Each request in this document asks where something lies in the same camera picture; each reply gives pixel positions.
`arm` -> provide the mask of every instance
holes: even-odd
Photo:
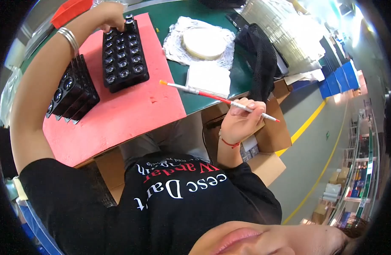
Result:
[[[99,26],[124,29],[123,7],[118,3],[101,4],[74,19],[66,28],[72,31],[78,45]],[[55,34],[30,63],[15,94],[10,138],[14,162],[20,173],[29,163],[55,158],[42,131],[48,105],[66,67],[74,56],[68,40]]]
[[[221,124],[221,138],[232,145],[254,133],[256,127],[263,121],[261,114],[266,110],[264,102],[255,102],[247,98],[242,98],[237,100],[237,102],[248,106],[254,111],[248,113],[240,108],[231,106]],[[232,148],[225,144],[222,139],[218,141],[218,163],[225,168],[234,168],[241,165],[243,160],[240,154],[240,147]]]

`person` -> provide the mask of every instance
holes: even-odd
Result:
[[[66,28],[81,45],[97,27],[122,31],[122,14],[121,4],[101,3]],[[240,156],[238,142],[253,133],[265,112],[263,102],[246,98],[238,102],[252,113],[232,107],[223,120],[220,167],[209,162],[194,134],[175,131],[197,122],[197,115],[170,126],[175,142],[164,143],[170,151],[153,133],[122,145],[125,187],[118,206],[106,208],[82,170],[55,160],[42,130],[73,55],[59,33],[41,48],[18,87],[10,127],[24,191],[65,254],[336,254],[359,236],[330,226],[280,225],[280,203]],[[188,144],[180,147],[178,141]]]

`plastic bag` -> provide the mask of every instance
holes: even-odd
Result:
[[[18,84],[22,78],[21,69],[18,67],[13,67],[12,71],[13,73],[4,87],[0,99],[0,120],[3,122],[4,127],[6,128],[10,126],[11,106],[13,105],[13,100],[15,92],[17,92]]]
[[[129,4],[135,4],[135,3],[138,3],[138,2],[141,2],[142,0],[93,0],[92,2],[92,8],[96,7],[98,4],[102,3],[102,2],[117,2],[117,3],[121,3],[123,5],[123,12],[127,12],[127,6]]]

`black tray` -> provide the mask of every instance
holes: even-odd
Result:
[[[76,124],[99,100],[84,56],[79,55],[66,68],[46,117],[54,114],[57,120],[64,117],[66,122],[73,120]]]
[[[127,15],[124,32],[111,28],[109,33],[103,34],[103,82],[111,93],[145,82],[150,78],[137,21],[131,18],[131,15]],[[118,54],[123,52],[125,56],[119,58]],[[113,58],[111,63],[107,62],[109,58]],[[123,71],[128,72],[126,77],[121,77]],[[114,77],[113,82],[109,82],[110,77]]]

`red string bracelet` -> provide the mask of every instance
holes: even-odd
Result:
[[[234,149],[236,146],[240,145],[240,143],[241,143],[241,142],[237,142],[236,144],[229,144],[229,143],[227,143],[222,137],[221,137],[221,140],[222,140],[226,145],[231,146],[232,149]]]

